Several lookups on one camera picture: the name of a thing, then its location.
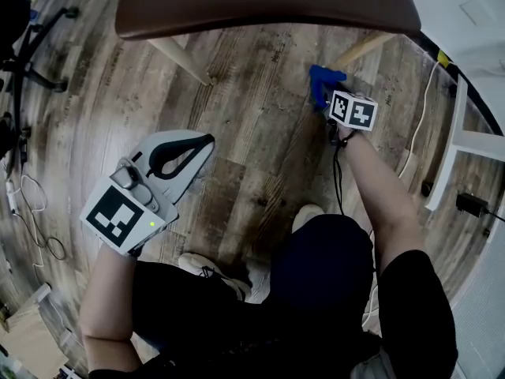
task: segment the sneaker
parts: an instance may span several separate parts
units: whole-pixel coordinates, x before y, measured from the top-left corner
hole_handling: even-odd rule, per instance
[[[297,231],[300,227],[305,225],[308,221],[315,218],[318,215],[324,215],[324,210],[317,205],[305,205],[302,206],[298,211],[297,215],[294,217],[293,226],[291,227],[291,233]]]
[[[179,268],[196,275],[210,278],[214,274],[219,275],[221,280],[237,293],[237,299],[247,302],[251,297],[250,286],[240,280],[234,280],[224,275],[216,264],[208,258],[194,253],[183,253],[178,260]]]

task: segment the chair seat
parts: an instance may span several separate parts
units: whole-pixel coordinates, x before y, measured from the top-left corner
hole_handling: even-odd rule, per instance
[[[421,30],[413,0],[120,0],[116,32],[154,39],[249,24],[348,25],[394,33]]]

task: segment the person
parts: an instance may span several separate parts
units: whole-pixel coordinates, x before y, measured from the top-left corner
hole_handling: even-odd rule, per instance
[[[89,377],[451,377],[454,318],[416,209],[366,137],[350,132],[339,137],[375,232],[382,338],[361,327],[374,272],[368,234],[310,205],[272,256],[259,305],[197,254],[177,268],[102,245],[80,311]],[[133,332],[159,350],[144,365]]]

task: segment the dark pants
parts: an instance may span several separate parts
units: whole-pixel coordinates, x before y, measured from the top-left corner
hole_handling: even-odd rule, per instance
[[[175,358],[268,338],[304,343],[358,338],[372,273],[366,232],[346,216],[317,216],[272,257],[271,292],[261,305],[239,302],[217,276],[139,262],[133,326]]]

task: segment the wooden floor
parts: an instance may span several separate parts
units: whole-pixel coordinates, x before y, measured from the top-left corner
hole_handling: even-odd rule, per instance
[[[207,63],[218,80],[205,87],[149,43],[120,40],[114,33],[117,2],[39,0],[36,8],[43,18],[61,6],[81,9],[76,21],[60,20],[34,57],[38,71],[67,78],[69,89],[53,94],[29,82],[24,88],[23,119],[33,128],[26,172],[42,184],[49,199],[37,220],[45,232],[62,240],[68,254],[56,261],[43,250],[45,267],[37,269],[38,279],[52,286],[51,299],[63,324],[77,335],[80,301],[99,248],[98,239],[82,229],[80,210],[98,178],[110,174],[140,140],[160,130],[212,133],[216,147],[177,205],[181,218],[146,246],[143,259],[173,264],[182,252],[193,251],[239,278],[245,278],[249,268],[251,281],[264,282],[256,291],[260,299],[267,287],[269,255],[289,234],[296,211],[316,203],[338,212],[333,149],[323,120],[312,111],[309,67],[332,63],[366,33],[272,24],[181,36],[178,41]],[[343,69],[352,90],[378,101],[380,112],[368,137],[397,171],[421,116],[432,66],[418,46],[396,36]],[[451,83],[444,71],[435,72],[425,120],[404,175],[419,207],[428,253],[449,298],[475,264],[485,244],[484,231],[492,225],[488,217],[459,214],[457,193],[468,190],[489,199],[492,207],[503,194],[501,163],[459,154],[440,208],[431,213],[423,207],[421,183],[433,180],[447,139],[454,105],[447,91]],[[0,111],[11,104],[6,94],[0,95]],[[472,103],[465,123],[468,129],[488,131]],[[370,231],[345,155],[342,166],[345,212]],[[9,214],[4,182],[0,187],[0,240],[13,269],[12,279],[0,286],[0,299],[15,311],[38,286],[32,263],[39,262],[39,251],[20,220]],[[34,193],[28,195],[36,199]],[[6,263],[3,255],[0,258],[1,273]],[[170,296],[168,284],[160,290]],[[63,333],[58,315],[47,302],[42,313],[58,341]],[[376,315],[371,326],[380,330]],[[152,351],[139,344],[142,356],[149,358]],[[78,365],[83,373],[81,347],[70,340],[63,348],[70,365]]]

